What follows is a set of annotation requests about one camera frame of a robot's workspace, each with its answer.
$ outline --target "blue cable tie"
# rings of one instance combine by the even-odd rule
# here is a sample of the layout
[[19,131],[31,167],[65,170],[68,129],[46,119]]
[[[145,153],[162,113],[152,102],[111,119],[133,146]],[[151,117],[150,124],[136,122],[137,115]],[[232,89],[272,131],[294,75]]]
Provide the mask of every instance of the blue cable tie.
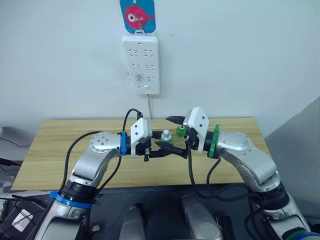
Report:
[[82,203],[82,202],[76,202],[76,201],[70,201],[68,199],[63,198],[60,196],[56,191],[50,192],[50,198],[58,200],[58,202],[68,205],[71,207],[76,207],[80,209],[90,209],[92,208],[92,203]]
[[127,147],[126,147],[126,132],[123,131],[121,133],[121,154],[124,156],[127,154]]

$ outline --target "electrical outlet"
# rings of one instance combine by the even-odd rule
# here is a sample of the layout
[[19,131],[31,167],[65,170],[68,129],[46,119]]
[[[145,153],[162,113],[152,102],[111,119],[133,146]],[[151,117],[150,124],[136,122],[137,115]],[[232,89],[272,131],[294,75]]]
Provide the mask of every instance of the electrical outlet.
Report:
[[122,38],[133,90],[159,94],[159,42],[155,36],[125,35]]

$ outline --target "white wall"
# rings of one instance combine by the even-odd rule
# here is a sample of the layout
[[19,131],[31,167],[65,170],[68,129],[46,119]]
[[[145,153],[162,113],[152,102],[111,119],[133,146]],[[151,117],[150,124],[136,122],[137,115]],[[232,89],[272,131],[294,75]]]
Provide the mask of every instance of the white wall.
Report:
[[[156,0],[154,117],[201,106],[210,117],[256,117],[267,136],[319,96],[319,9],[318,0]],[[147,113],[125,34],[119,0],[0,1],[4,136],[30,143],[42,120]],[[0,141],[0,157],[19,150]]]

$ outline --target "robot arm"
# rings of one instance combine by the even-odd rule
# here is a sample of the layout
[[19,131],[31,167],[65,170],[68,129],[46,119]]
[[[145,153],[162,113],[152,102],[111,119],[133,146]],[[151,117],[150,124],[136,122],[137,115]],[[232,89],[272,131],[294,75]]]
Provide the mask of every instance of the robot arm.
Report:
[[280,239],[294,228],[310,232],[293,198],[281,183],[274,161],[256,148],[241,132],[220,132],[215,150],[240,173],[243,181],[261,199],[253,201],[263,208],[262,214]]
[[241,132],[208,131],[209,119],[196,107],[186,117],[172,116],[168,120],[187,128],[186,145],[192,145],[199,153],[208,152],[208,157],[223,157],[240,173],[244,183],[259,198],[253,198],[261,207],[262,214],[279,239],[285,239],[295,231],[310,232],[310,228],[293,198],[281,183],[272,158],[254,146],[251,139]]
[[151,151],[149,147],[153,132],[146,119],[139,118],[131,127],[131,134],[133,137],[125,132],[100,132],[90,139],[87,150],[75,164],[61,193],[51,192],[50,196],[55,200],[33,239],[51,240],[59,236],[64,240],[76,238],[82,219],[95,202],[97,187],[112,158],[126,154],[135,157],[146,155],[146,152],[146,158],[170,154],[163,150]]

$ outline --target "green ring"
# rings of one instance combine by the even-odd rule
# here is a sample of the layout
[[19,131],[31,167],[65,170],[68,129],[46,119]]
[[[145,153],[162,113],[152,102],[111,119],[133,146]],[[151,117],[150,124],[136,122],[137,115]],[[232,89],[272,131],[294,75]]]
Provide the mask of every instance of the green ring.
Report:
[[218,134],[219,134],[219,128],[220,125],[216,124],[214,131],[213,131],[213,137],[212,137],[212,142],[211,142],[211,147],[210,147],[210,151],[209,151],[209,155],[208,157],[213,159],[214,158],[214,153],[215,153],[215,147],[216,147],[216,143],[217,143],[217,139],[218,139]]
[[294,237],[301,235],[301,234],[304,234],[304,233],[307,233],[307,231],[305,231],[305,230],[295,231],[295,232],[291,233],[289,236],[287,236],[285,238],[285,240],[292,240]]

